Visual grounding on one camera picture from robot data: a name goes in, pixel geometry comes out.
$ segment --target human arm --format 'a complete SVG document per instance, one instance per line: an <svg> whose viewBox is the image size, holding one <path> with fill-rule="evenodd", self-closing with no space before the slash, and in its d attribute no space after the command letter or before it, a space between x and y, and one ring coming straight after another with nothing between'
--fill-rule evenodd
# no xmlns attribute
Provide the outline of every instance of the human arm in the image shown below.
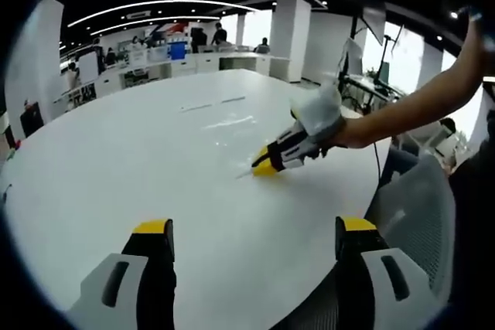
<svg viewBox="0 0 495 330"><path fill-rule="evenodd" d="M452 67L431 79L421 89L381 110L359 119L347 119L333 145L362 148L383 138L438 120L464 106L483 79L486 54L475 22Z"/></svg>

